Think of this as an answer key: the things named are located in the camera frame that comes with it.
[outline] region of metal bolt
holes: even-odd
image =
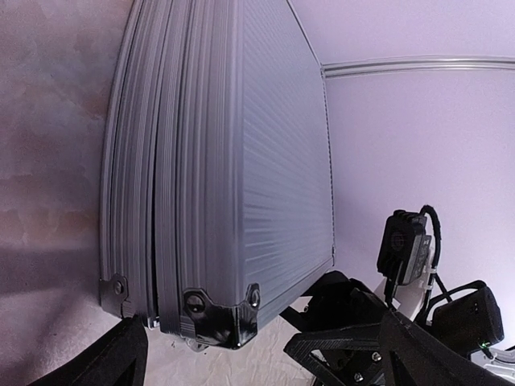
[[[261,301],[261,297],[259,296],[259,289],[255,289],[250,294],[250,306],[256,308],[259,306],[259,302]]]
[[[354,382],[359,384],[362,381],[363,381],[363,376],[361,375],[360,372],[357,372],[356,374],[354,374]]]
[[[204,312],[206,304],[204,300],[198,295],[192,295],[186,300],[187,308],[194,313]]]
[[[122,282],[121,282],[121,281],[119,281],[119,280],[116,280],[116,281],[114,282],[113,289],[114,289],[114,293],[115,293],[116,295],[121,295],[121,294],[123,294],[123,290],[124,290],[124,288],[123,288],[123,284],[122,284]]]
[[[372,354],[372,360],[374,362],[379,362],[381,360],[381,354],[379,354],[377,351],[375,351],[373,354]]]

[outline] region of silver briefcase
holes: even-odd
[[[101,304],[238,348],[333,265],[324,80],[286,0],[136,0],[113,84]]]

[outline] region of white wall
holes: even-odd
[[[322,63],[405,55],[515,56],[515,2],[292,0]]]
[[[323,64],[515,56],[515,2],[292,0]],[[328,81],[337,266],[370,286],[386,218],[430,203],[449,287],[481,278],[515,344],[515,73],[406,72]]]
[[[515,76],[410,72],[328,81],[339,267],[375,284],[394,209],[439,212],[448,287],[485,280],[515,344]]]

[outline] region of aluminum rail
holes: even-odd
[[[326,78],[421,70],[515,70],[515,58],[419,56],[323,64]]]

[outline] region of black corner protector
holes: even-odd
[[[122,303],[129,296],[127,279],[115,273],[111,280],[100,279],[100,302],[102,309],[123,318]]]
[[[245,300],[237,306],[215,304],[203,289],[186,289],[183,301],[198,343],[237,350],[258,334],[258,284],[249,285]]]

